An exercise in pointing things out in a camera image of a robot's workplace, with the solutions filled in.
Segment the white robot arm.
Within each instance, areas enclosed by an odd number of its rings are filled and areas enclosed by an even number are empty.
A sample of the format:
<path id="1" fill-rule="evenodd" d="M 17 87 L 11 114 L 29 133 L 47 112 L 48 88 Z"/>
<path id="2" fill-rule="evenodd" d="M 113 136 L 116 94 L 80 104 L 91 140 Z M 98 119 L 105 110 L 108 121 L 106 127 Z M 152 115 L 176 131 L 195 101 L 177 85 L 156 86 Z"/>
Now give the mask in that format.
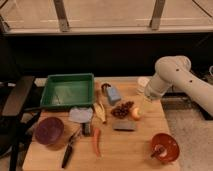
<path id="1" fill-rule="evenodd" d="M 191 61 L 186 56 L 159 58 L 144 95 L 150 100 L 158 100 L 171 86 L 175 86 L 213 117 L 213 85 L 193 75 L 190 69 Z"/>

